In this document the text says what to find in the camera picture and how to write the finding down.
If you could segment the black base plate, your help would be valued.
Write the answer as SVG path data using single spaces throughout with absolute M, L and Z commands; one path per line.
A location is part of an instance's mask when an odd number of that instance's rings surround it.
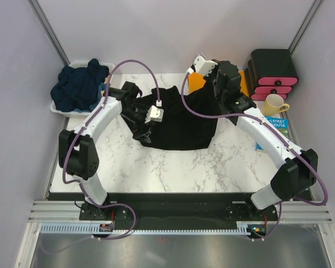
M 128 229 L 232 228 L 277 220 L 276 208 L 253 209 L 249 193 L 110 193 L 101 209 L 84 202 L 82 221 L 113 221 Z

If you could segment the cream garment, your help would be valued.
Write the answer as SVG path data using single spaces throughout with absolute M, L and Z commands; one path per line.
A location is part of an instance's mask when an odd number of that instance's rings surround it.
M 107 77 L 106 77 L 105 80 L 104 80 L 104 84 L 109 84 L 109 83 L 111 82 L 111 76 L 112 76 L 111 73 L 109 73 L 109 74 L 107 75 Z

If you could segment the black t shirt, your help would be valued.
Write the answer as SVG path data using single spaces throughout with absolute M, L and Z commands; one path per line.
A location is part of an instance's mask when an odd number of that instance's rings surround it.
M 157 99 L 156 88 L 150 90 L 149 95 L 136 99 L 135 105 L 139 110 L 146 112 Z M 150 130 L 149 138 L 138 140 L 142 146 L 161 150 L 199 150 L 208 148 L 217 128 L 217 119 L 206 119 L 193 115 L 183 105 L 181 95 L 176 86 L 165 89 L 160 88 L 160 97 L 164 115 L 162 122 L 153 123 L 150 127 L 143 127 L 146 134 Z M 191 94 L 184 95 L 185 102 L 193 111 L 209 115 L 220 115 L 215 102 L 213 86 L 205 83 L 204 87 Z M 123 120 L 133 135 L 141 128 L 138 124 L 128 120 L 121 114 Z

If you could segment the orange folder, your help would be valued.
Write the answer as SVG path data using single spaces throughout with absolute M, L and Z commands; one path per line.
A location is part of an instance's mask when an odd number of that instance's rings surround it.
M 247 90 L 247 84 L 246 84 L 246 79 L 245 79 L 245 73 L 242 70 L 238 71 L 240 76 L 241 76 L 241 92 L 246 95 L 250 96 Z M 188 86 L 189 86 L 189 93 L 192 93 L 196 90 L 199 90 L 205 85 L 205 80 L 203 79 L 203 76 L 197 73 L 193 73 L 189 75 L 188 77 Z

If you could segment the blue children's book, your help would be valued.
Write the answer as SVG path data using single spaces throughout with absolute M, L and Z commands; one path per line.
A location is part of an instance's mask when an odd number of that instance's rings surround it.
M 265 117 L 277 130 L 279 130 L 286 138 L 289 138 L 288 128 L 289 120 L 279 117 Z

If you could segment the black pink drawer unit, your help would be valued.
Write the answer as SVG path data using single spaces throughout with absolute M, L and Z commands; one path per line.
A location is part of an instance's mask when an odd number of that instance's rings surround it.
M 270 94 L 286 99 L 299 76 L 288 49 L 256 49 L 247 63 L 245 79 L 249 97 L 264 101 Z

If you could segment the yellow mug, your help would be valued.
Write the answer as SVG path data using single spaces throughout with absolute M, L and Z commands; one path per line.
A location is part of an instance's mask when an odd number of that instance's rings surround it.
M 274 116 L 275 114 L 286 112 L 290 105 L 284 102 L 284 99 L 277 94 L 269 94 L 262 106 L 264 116 Z

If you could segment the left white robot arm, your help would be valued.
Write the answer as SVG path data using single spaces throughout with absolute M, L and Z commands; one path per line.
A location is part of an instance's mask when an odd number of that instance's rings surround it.
M 152 105 L 141 103 L 141 95 L 139 87 L 131 82 L 125 82 L 121 89 L 108 87 L 105 96 L 81 124 L 59 134 L 63 182 L 79 184 L 98 219 L 107 219 L 112 210 L 106 202 L 107 191 L 98 177 L 99 156 L 95 144 L 118 116 L 128 121 L 134 139 L 150 142 L 151 127 L 146 117 Z

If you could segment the light blue garment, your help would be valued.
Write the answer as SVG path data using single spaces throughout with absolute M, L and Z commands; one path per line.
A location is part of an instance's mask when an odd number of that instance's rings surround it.
M 106 83 L 100 83 L 100 85 L 98 86 L 98 91 L 97 91 L 98 93 L 97 101 L 94 104 L 91 104 L 88 110 L 81 110 L 81 109 L 76 108 L 72 111 L 72 113 L 74 115 L 79 115 L 79 116 L 88 116 L 96 108 L 96 106 L 99 104 L 101 99 L 105 96 L 106 88 L 107 88 Z

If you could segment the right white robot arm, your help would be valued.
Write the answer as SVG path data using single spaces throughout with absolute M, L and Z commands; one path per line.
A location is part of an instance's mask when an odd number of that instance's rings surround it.
M 265 208 L 298 199 L 299 194 L 320 181 L 318 155 L 312 149 L 303 150 L 281 134 L 241 92 L 241 76 L 235 65 L 218 60 L 210 60 L 209 64 L 205 79 L 214 86 L 220 113 L 261 145 L 277 168 L 269 184 L 253 193 L 244 207 L 245 215 L 256 220 Z

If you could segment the aluminium frame rail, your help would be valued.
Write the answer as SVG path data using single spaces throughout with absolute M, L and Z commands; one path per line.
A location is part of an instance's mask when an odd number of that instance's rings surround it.
M 281 212 L 282 224 L 331 224 L 329 209 L 312 206 L 303 202 L 285 202 Z M 33 222 L 77 222 L 80 209 L 72 201 L 35 201 L 29 220 Z

